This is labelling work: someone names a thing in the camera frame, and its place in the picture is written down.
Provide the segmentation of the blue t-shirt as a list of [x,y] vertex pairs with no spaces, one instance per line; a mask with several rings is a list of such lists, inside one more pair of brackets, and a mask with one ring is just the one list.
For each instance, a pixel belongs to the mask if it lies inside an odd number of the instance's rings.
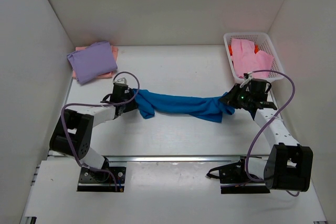
[[184,97],[139,90],[135,97],[144,119],[151,119],[156,111],[164,114],[190,115],[205,121],[220,123],[224,115],[233,115],[235,109],[222,104],[220,97]]

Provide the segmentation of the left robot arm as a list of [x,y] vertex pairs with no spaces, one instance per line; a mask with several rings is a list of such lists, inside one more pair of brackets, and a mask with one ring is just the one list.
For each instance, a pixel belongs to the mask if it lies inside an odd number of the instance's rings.
[[70,156],[79,166],[94,172],[107,170],[107,158],[91,147],[92,130],[137,109],[137,93],[138,89],[133,90],[124,83],[115,83],[112,93],[107,94],[100,104],[65,105],[50,139],[50,150]]

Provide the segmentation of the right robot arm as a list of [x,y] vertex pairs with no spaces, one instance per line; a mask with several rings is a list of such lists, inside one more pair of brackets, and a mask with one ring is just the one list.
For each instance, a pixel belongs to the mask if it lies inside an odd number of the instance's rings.
[[247,79],[220,98],[224,105],[249,112],[260,127],[252,145],[264,135],[271,148],[268,159],[262,159],[251,155],[250,146],[243,171],[250,181],[264,183],[267,189],[305,192],[310,186],[313,151],[291,136],[278,117],[281,110],[267,100],[270,89],[266,80]]

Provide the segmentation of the pink t-shirt in basket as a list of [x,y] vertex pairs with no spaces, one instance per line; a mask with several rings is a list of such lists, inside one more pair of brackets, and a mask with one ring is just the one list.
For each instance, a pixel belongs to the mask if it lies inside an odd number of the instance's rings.
[[274,57],[262,50],[254,53],[255,43],[246,39],[233,38],[231,56],[235,75],[243,78],[245,73],[255,70],[270,70]]

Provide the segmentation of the folded purple t-shirt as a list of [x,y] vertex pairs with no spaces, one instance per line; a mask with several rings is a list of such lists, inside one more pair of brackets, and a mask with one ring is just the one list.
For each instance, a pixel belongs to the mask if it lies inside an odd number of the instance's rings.
[[75,50],[67,55],[67,59],[80,84],[86,84],[102,74],[118,69],[108,41],[96,42],[83,50]]

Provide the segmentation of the orange garment in basket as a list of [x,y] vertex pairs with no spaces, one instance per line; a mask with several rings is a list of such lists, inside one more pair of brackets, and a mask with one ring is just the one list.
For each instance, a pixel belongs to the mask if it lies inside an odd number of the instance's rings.
[[[233,51],[232,51],[231,45],[228,46],[228,49],[229,49],[230,56],[232,56],[233,55]],[[254,53],[257,53],[258,51],[259,51],[258,45],[255,45]]]

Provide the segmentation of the white plastic basket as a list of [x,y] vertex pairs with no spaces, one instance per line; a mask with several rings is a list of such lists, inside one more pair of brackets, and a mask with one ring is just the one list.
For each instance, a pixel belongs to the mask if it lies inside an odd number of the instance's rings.
[[283,67],[269,36],[262,32],[226,33],[223,36],[229,65],[236,83],[244,81],[244,73],[269,82],[283,79]]

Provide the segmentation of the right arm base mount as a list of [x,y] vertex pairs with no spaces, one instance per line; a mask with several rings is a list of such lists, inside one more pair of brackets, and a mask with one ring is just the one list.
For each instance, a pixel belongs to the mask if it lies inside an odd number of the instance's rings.
[[211,168],[206,177],[218,179],[222,195],[269,194],[270,190],[262,183],[250,180],[244,171],[244,160]]

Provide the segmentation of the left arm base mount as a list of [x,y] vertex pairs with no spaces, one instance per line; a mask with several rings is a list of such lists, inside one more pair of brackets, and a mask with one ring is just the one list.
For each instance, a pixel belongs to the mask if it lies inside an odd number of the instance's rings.
[[104,165],[103,169],[109,170],[115,179],[109,173],[94,172],[82,167],[78,178],[77,191],[123,193],[127,172],[126,163],[109,162]]

